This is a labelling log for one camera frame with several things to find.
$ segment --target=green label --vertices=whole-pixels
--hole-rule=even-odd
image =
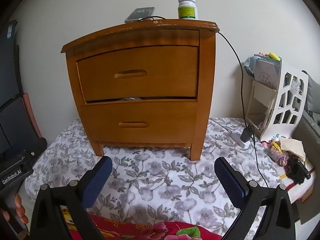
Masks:
[[[178,8],[179,19],[196,18],[195,8],[191,6],[184,6]]]

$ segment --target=screw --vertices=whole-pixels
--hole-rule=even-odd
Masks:
[[[48,185],[47,184],[43,184],[43,185],[41,185],[41,187],[40,187],[42,190],[46,190],[47,188],[48,188]]]
[[[69,182],[69,185],[70,185],[71,187],[77,186],[77,185],[78,185],[78,181],[77,181],[76,179],[74,179],[74,180],[72,180],[72,181]]]
[[[256,183],[254,180],[251,180],[251,181],[249,182],[249,185],[250,185],[251,187],[257,187],[258,183]]]
[[[284,184],[280,184],[280,189],[285,190],[287,187]]]

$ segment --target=bed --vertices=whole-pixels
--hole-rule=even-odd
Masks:
[[[214,160],[225,157],[247,180],[265,183],[256,167],[251,145],[243,150],[230,137],[243,130],[243,119],[209,119],[200,161],[190,161],[187,148],[104,147],[113,171],[93,207],[87,211],[111,220],[136,224],[184,221],[224,235],[239,210],[234,208],[214,173]],[[256,143],[258,165],[269,187],[280,183],[277,164],[267,149]],[[96,156],[80,119],[73,121],[53,142],[25,180],[28,196],[35,201],[42,184],[67,185],[94,167]],[[260,208],[246,239],[252,239],[261,221]]]

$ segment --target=top drawer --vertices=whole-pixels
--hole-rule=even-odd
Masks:
[[[198,48],[124,49],[77,62],[86,102],[126,97],[196,97]]]

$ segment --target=blue gripper pad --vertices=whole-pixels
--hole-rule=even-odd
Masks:
[[[249,193],[247,180],[239,171],[235,171],[223,157],[216,159],[214,162],[214,172],[233,206],[242,210]]]
[[[93,206],[111,172],[112,160],[107,156],[103,156],[92,170],[84,174],[79,181],[83,208],[86,209]]]

